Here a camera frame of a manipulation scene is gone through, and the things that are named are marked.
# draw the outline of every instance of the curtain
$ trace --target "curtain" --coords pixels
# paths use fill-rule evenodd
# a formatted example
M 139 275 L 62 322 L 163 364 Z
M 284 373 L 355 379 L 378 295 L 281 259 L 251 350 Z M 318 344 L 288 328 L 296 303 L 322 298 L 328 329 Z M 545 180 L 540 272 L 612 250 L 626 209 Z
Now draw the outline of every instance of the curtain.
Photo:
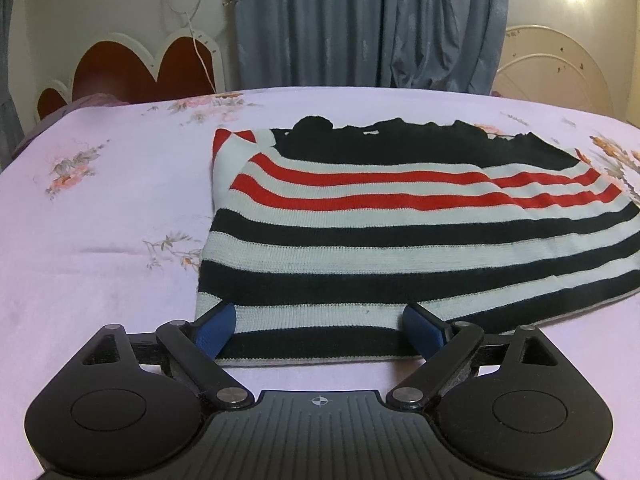
M 382 0 L 238 0 L 243 88 L 375 86 Z
M 508 0 L 236 0 L 242 88 L 488 94 Z
M 0 7 L 0 172 L 11 162 L 11 154 L 24 137 L 14 100 L 9 94 L 9 24 L 14 0 L 2 0 Z

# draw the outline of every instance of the bedsheet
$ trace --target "bedsheet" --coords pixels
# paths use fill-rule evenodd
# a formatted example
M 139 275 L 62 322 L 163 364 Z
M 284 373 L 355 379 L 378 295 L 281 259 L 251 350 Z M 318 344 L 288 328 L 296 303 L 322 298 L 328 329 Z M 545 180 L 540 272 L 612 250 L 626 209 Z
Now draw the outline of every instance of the bedsheet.
M 42 471 L 22 428 L 34 396 L 100 326 L 148 332 L 193 319 L 200 249 L 214 203 L 254 152 L 226 142 L 211 177 L 218 127 L 290 128 L 306 115 L 336 127 L 401 117 L 463 120 L 489 132 L 533 131 L 581 155 L 640 203 L 640 132 L 611 118 L 502 98 L 369 88 L 284 88 L 156 104 L 76 110 L 36 138 L 0 175 L 0 476 Z M 640 297 L 544 332 L 609 405 L 614 434 L 599 471 L 640 469 Z M 386 391 L 417 362 L 230 372 L 261 389 Z

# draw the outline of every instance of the wall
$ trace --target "wall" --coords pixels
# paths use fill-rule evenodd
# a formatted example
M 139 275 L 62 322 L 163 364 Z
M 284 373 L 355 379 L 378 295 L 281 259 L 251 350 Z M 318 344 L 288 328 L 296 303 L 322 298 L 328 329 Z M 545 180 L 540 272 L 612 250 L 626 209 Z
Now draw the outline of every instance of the wall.
M 172 1 L 180 5 L 180 0 Z M 195 0 L 187 1 L 189 7 Z M 223 7 L 223 1 L 203 0 L 193 25 L 220 44 L 226 86 L 233 89 L 237 64 L 225 14 L 230 7 Z M 31 53 L 25 48 L 18 65 L 25 66 L 30 55 L 38 91 L 52 78 L 68 82 L 82 53 L 106 32 L 129 34 L 153 53 L 169 33 L 186 24 L 167 0 L 26 0 L 25 11 Z M 634 59 L 636 0 L 510 0 L 508 25 L 525 24 L 556 28 L 581 43 L 604 72 L 616 117 L 624 119 Z M 14 66 L 14 73 L 21 71 Z M 27 80 L 33 78 L 24 73 Z M 21 118 L 33 106 L 31 94 L 31 89 L 22 89 L 15 95 Z
M 636 24 L 636 60 L 631 79 L 631 92 L 626 108 L 626 120 L 640 128 L 640 0 L 638 0 L 638 22 Z
M 599 65 L 614 114 L 625 120 L 636 48 L 636 0 L 509 0 L 508 25 L 545 25 L 574 38 Z
M 37 86 L 32 60 L 25 0 L 14 0 L 9 29 L 9 92 L 25 132 L 35 125 Z
M 176 9 L 193 9 L 197 0 L 170 0 Z M 204 31 L 221 48 L 225 81 L 233 88 L 230 35 L 224 0 L 202 0 L 193 27 Z M 107 32 L 123 32 L 155 54 L 168 34 L 187 25 L 169 0 L 27 0 L 30 40 L 39 90 L 52 78 L 68 83 L 78 60 Z

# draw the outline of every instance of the striped sweater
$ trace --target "striped sweater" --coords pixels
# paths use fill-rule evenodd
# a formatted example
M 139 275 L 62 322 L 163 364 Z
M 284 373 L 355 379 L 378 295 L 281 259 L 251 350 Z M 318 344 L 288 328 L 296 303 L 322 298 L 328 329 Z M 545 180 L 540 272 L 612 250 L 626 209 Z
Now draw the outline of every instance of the striped sweater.
M 256 142 L 202 253 L 197 313 L 237 305 L 220 358 L 413 356 L 405 304 L 508 332 L 640 288 L 638 207 L 534 134 L 462 122 L 218 130 Z

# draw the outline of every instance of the headboard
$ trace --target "headboard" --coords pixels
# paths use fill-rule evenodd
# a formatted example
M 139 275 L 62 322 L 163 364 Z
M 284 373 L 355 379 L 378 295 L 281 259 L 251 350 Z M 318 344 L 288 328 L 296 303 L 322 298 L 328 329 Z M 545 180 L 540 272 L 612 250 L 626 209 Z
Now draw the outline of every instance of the headboard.
M 225 92 L 218 45 L 200 31 L 194 31 L 194 38 L 216 92 Z M 188 28 L 167 37 L 156 56 L 130 36 L 112 32 L 85 51 L 68 85 L 59 80 L 47 84 L 40 93 L 36 116 L 43 119 L 73 100 L 98 92 L 131 104 L 214 93 Z
M 503 97 L 613 116 L 607 81 L 593 57 L 548 27 L 507 29 L 493 90 Z

